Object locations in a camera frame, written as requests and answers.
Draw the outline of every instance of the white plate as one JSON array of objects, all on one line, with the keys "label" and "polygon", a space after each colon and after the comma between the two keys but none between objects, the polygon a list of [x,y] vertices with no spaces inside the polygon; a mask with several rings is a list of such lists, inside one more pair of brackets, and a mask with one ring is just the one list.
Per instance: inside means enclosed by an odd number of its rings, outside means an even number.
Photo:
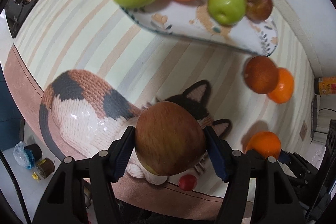
[{"label": "white plate", "polygon": [[207,0],[156,0],[140,9],[122,10],[138,25],[156,33],[224,44],[269,56],[278,45],[273,18],[255,23],[244,17],[234,26],[222,26],[207,11]]}]

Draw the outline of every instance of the wall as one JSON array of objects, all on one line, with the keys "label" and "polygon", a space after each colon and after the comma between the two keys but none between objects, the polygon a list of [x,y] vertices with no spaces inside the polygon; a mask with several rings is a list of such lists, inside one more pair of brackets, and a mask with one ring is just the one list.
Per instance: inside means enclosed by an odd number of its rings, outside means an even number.
[{"label": "wall", "polygon": [[0,67],[0,150],[19,142],[21,113],[8,90]]},{"label": "wall", "polygon": [[9,51],[14,43],[14,39],[8,28],[6,20],[5,9],[0,12],[0,64],[4,69]]}]

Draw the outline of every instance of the cable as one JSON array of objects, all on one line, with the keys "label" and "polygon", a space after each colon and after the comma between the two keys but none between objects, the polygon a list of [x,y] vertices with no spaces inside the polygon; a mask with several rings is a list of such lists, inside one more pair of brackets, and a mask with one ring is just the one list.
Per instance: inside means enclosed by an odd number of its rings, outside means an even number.
[{"label": "cable", "polygon": [[336,112],[336,110],[333,110],[333,109],[331,109],[331,108],[321,108],[319,111],[324,110],[324,109],[326,109],[326,110],[331,110],[331,111],[333,111],[333,112]]},{"label": "cable", "polygon": [[28,211],[27,211],[25,200],[23,199],[23,196],[22,196],[22,193],[21,193],[21,190],[20,190],[20,187],[19,187],[19,184],[17,183],[17,180],[14,176],[14,173],[13,173],[11,167],[9,166],[8,161],[6,160],[4,154],[2,153],[1,150],[0,150],[0,159],[1,159],[4,167],[6,168],[9,177],[11,178],[11,180],[13,182],[13,185],[14,185],[14,188],[16,190],[17,197],[19,198],[19,202],[20,202],[20,205],[21,205],[21,208],[22,208],[22,211],[23,211],[23,215],[25,216],[25,219],[27,221],[27,224],[32,224],[32,222],[30,220],[30,217],[29,217],[29,214],[28,214]]}]

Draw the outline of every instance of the small red ball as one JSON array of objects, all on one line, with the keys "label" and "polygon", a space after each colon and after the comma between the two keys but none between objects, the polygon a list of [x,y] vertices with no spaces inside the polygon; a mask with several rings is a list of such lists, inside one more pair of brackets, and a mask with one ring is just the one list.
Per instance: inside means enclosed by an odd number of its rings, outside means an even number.
[{"label": "small red ball", "polygon": [[178,180],[178,186],[181,190],[184,191],[191,191],[193,190],[197,185],[197,178],[194,175],[184,175],[180,177]]}]

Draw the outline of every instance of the plastic bag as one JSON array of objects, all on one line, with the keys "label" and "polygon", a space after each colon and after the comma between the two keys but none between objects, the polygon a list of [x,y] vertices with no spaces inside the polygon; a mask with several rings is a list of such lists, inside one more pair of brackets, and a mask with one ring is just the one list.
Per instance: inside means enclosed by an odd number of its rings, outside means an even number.
[{"label": "plastic bag", "polygon": [[31,150],[23,147],[24,143],[21,141],[15,145],[13,150],[13,156],[16,162],[27,169],[31,169],[35,166],[34,156]]}]

